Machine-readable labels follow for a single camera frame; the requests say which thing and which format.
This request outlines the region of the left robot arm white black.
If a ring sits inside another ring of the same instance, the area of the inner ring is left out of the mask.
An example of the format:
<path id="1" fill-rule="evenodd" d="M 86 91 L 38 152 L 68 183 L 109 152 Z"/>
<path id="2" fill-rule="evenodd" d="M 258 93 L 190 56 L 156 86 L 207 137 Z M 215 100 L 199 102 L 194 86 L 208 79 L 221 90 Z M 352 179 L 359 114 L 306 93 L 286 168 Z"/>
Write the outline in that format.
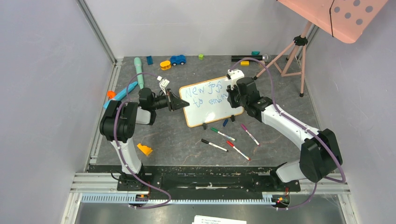
<path id="1" fill-rule="evenodd" d="M 153 125 L 156 110 L 167 108 L 175 111 L 189 105 L 190 103 L 176 96 L 169 88 L 157 96 L 150 88 L 145 87 L 139 90 L 139 102 L 110 101 L 100 121 L 99 131 L 115 148 L 122 172 L 131 174 L 128 183 L 135 190 L 141 190 L 147 184 L 146 176 L 139 173 L 142 162 L 137 156 L 132 139 L 135 126 Z"/>

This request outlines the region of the white whiteboard wooden frame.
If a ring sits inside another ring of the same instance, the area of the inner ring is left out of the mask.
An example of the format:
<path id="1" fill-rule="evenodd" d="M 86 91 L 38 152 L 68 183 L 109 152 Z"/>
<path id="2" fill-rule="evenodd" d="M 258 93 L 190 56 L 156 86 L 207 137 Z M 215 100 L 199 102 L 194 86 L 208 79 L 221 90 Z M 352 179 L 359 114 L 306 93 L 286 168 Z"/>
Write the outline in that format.
<path id="1" fill-rule="evenodd" d="M 243 107 L 232 108 L 227 100 L 226 88 L 230 84 L 223 76 L 181 87 L 180 98 L 190 104 L 183 108 L 187 126 L 192 128 L 242 114 Z"/>

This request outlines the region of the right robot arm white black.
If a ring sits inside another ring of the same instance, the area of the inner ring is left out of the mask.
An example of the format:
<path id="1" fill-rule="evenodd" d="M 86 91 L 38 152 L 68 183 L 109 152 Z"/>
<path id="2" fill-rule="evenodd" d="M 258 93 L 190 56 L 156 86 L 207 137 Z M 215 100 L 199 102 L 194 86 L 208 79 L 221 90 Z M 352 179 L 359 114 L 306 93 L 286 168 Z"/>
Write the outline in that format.
<path id="1" fill-rule="evenodd" d="M 300 158 L 275 169 L 270 185 L 275 190 L 284 189 L 289 182 L 307 179 L 318 183 L 331 178 L 331 172 L 341 170 L 343 163 L 336 136 L 333 131 L 320 131 L 289 115 L 273 99 L 260 96 L 251 77 L 227 76 L 228 102 L 232 108 L 243 107 L 255 118 L 286 136 L 300 149 Z"/>

